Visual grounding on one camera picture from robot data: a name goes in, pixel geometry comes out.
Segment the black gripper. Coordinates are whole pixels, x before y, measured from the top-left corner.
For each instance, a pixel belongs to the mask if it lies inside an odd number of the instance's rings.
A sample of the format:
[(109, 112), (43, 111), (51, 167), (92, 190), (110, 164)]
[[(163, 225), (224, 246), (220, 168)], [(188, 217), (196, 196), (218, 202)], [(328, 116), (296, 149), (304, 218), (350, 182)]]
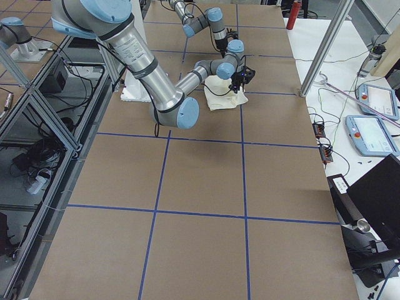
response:
[(242, 71), (235, 72), (231, 76), (231, 84), (229, 85), (229, 90), (233, 93), (237, 94), (240, 88), (243, 88), (245, 84), (243, 84), (243, 75)]
[(222, 39), (216, 39), (215, 44), (219, 52), (226, 52), (228, 46), (228, 39), (226, 37)]

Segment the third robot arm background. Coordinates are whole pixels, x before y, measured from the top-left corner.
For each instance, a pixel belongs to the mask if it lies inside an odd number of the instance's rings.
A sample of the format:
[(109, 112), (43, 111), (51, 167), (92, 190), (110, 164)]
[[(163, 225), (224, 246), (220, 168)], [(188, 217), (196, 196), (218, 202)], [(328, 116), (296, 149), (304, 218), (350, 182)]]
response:
[(9, 49), (14, 44), (26, 44), (32, 36), (18, 17), (1, 19), (1, 47)]

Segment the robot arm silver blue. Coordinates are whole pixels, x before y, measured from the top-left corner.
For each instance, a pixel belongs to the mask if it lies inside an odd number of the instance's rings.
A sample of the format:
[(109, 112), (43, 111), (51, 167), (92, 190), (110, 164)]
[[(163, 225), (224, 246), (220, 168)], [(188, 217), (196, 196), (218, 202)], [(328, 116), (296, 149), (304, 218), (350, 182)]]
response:
[(215, 42), (216, 51), (224, 57), (228, 47), (228, 33), (223, 20), (223, 12), (220, 7), (200, 10), (199, 16), (191, 14), (184, 1), (168, 1), (171, 9), (179, 16), (182, 28), (188, 38), (195, 36), (203, 29), (211, 30)]
[(230, 81), (229, 92), (238, 93), (255, 75), (246, 66), (244, 44), (236, 31), (224, 25), (220, 7), (211, 7), (196, 17), (184, 1), (170, 1), (169, 9), (181, 19), (187, 37), (209, 28), (221, 59), (196, 63), (173, 84), (134, 25), (131, 1), (52, 1), (52, 25), (60, 33), (99, 39), (110, 44), (115, 57), (146, 89), (152, 102), (156, 126), (192, 128), (199, 117), (199, 104), (190, 93), (209, 76)]

